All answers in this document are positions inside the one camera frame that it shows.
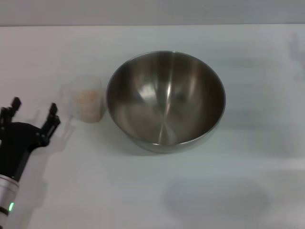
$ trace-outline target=robotic arm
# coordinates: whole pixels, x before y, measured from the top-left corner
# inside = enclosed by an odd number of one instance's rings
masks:
[[[15,97],[11,107],[1,108],[0,114],[0,229],[14,205],[19,190],[19,180],[31,152],[46,147],[56,128],[61,123],[56,115],[57,106],[52,104],[42,128],[28,123],[13,123],[21,101]]]

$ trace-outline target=metal mixing bowl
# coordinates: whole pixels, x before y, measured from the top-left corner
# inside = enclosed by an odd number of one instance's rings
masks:
[[[154,152],[193,145],[220,121],[224,86],[204,62],[157,51],[136,56],[113,74],[107,88],[113,121],[135,143]]]

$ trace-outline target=clear measuring cup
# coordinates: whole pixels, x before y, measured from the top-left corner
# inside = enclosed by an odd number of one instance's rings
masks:
[[[63,85],[62,93],[69,103],[69,109],[81,121],[96,123],[104,113],[101,78],[81,75]]]

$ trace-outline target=white wall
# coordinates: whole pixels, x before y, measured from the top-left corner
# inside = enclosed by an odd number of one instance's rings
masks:
[[[0,0],[0,25],[305,23],[305,0]]]

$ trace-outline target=white table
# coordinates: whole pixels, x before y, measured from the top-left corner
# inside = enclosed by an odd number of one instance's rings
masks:
[[[108,113],[70,119],[59,89],[154,50],[193,55],[224,83],[211,139],[178,154],[134,145]],[[294,229],[305,227],[305,25],[0,28],[0,106],[59,127],[33,152],[7,229]]]

